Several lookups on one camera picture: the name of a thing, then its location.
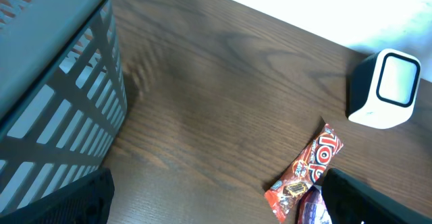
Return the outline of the red Top chocolate bar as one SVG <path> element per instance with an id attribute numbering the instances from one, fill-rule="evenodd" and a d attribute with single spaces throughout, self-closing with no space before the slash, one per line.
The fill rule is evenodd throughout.
<path id="1" fill-rule="evenodd" d="M 320 179 L 343 146 L 334 129 L 326 123 L 265 192 L 264 197 L 280 223 L 285 221 L 290 210 Z"/>

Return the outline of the red blue noodle packet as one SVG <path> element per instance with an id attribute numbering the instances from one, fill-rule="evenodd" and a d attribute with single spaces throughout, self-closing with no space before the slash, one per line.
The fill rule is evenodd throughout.
<path id="1" fill-rule="evenodd" d="M 321 186 L 313 185 L 300 200 L 297 224 L 332 224 Z"/>

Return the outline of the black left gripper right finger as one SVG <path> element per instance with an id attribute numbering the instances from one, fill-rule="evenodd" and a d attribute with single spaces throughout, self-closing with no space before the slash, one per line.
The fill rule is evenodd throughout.
<path id="1" fill-rule="evenodd" d="M 336 168 L 321 183 L 333 223 L 431 224 L 431 219 L 378 192 Z"/>

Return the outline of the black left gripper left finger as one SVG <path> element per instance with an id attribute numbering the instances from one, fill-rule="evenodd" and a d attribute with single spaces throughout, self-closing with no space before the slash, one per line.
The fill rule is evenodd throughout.
<path id="1" fill-rule="evenodd" d="M 2 223 L 106 224 L 115 186 L 110 169 L 101 167 L 59 190 L 1 217 Z"/>

